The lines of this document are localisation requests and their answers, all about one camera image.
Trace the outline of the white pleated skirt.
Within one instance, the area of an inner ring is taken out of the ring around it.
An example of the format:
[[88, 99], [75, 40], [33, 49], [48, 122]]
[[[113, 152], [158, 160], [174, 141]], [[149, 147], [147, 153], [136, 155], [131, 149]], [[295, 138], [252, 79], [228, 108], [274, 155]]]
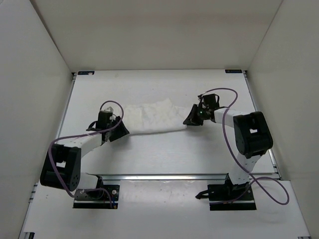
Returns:
[[169, 98], [150, 104], [125, 105], [123, 109], [123, 123], [131, 135], [184, 130], [183, 122], [190, 111], [175, 106]]

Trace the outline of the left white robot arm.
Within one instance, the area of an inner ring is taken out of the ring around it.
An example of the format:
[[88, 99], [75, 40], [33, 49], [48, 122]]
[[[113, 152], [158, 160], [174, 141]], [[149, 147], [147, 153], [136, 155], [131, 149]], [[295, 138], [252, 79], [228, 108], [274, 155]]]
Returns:
[[123, 123], [122, 116], [116, 116], [112, 110], [99, 111], [98, 119], [89, 124], [87, 134], [64, 136], [64, 143], [53, 143], [47, 151], [40, 175], [43, 186], [64, 189], [72, 193], [77, 189], [86, 189], [92, 198], [104, 194], [104, 185], [99, 177], [81, 172], [81, 160], [95, 148], [106, 142], [113, 142], [130, 134]]

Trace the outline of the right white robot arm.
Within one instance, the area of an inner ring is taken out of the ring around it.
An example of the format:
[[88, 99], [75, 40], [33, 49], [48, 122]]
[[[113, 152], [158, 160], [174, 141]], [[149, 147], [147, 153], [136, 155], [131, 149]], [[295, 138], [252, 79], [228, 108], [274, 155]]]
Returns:
[[262, 112], [243, 113], [221, 107], [217, 94], [198, 97], [199, 103], [192, 106], [183, 124], [201, 126], [205, 120], [210, 120], [234, 129], [238, 155], [236, 165], [226, 177], [223, 193], [228, 199], [236, 199], [241, 194], [241, 186], [249, 184], [257, 161], [273, 146], [267, 122]]

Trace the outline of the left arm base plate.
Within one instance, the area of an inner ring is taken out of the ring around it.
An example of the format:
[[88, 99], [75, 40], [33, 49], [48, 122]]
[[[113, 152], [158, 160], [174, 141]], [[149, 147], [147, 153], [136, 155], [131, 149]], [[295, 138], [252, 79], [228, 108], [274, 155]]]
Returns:
[[110, 197], [103, 190], [94, 192], [76, 190], [73, 208], [116, 210], [119, 206], [120, 182], [104, 181], [103, 188], [109, 193]]

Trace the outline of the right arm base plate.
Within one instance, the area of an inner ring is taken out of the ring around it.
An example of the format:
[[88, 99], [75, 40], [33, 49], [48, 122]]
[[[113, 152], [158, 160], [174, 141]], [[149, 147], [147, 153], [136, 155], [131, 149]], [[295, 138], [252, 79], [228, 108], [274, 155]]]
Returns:
[[199, 192], [196, 199], [208, 199], [210, 211], [255, 211], [257, 206], [251, 186], [247, 189], [229, 191], [226, 185], [209, 184]]

